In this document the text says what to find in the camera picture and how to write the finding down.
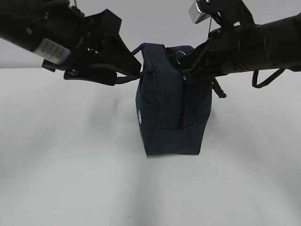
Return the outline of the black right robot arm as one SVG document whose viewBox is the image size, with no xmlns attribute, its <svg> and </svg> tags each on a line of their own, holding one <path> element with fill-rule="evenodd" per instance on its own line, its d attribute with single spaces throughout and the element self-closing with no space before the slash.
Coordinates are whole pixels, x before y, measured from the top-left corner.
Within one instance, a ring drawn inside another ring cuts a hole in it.
<svg viewBox="0 0 301 226">
<path fill-rule="evenodd" d="M 301 16 L 266 24 L 238 25 L 229 33 L 218 28 L 209 39 L 179 59 L 194 79 L 232 73 L 301 69 Z"/>
</svg>

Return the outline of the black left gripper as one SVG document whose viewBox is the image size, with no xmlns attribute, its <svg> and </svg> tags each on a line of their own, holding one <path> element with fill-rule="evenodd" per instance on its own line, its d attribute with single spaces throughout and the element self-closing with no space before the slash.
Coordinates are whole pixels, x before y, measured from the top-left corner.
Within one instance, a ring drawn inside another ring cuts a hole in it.
<svg viewBox="0 0 301 226">
<path fill-rule="evenodd" d="M 49 71 L 65 71 L 63 79 L 114 86 L 117 73 L 138 77 L 141 64 L 119 35 L 122 19 L 110 10 L 83 18 L 77 47 L 62 63 L 44 59 L 42 67 Z M 83 69 L 100 67 L 105 69 Z"/>
</svg>

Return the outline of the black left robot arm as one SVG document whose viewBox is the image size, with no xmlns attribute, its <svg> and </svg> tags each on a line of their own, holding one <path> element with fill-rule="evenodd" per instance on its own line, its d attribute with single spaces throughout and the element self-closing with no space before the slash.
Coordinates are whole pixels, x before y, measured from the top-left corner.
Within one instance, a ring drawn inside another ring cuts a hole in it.
<svg viewBox="0 0 301 226">
<path fill-rule="evenodd" d="M 86 16 L 68 0 L 3 0 L 0 37 L 62 71 L 65 80 L 108 86 L 140 78 L 141 64 L 123 42 L 122 20 L 108 9 Z"/>
</svg>

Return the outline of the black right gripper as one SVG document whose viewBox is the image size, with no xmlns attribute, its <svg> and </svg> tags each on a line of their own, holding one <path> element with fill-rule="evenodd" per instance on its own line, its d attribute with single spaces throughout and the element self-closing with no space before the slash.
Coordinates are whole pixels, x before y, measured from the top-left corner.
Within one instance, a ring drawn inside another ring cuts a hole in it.
<svg viewBox="0 0 301 226">
<path fill-rule="evenodd" d="M 219 28 L 210 32 L 207 41 L 179 59 L 185 78 L 201 80 L 244 72 L 240 53 L 242 33 L 242 28 L 231 32 Z"/>
</svg>

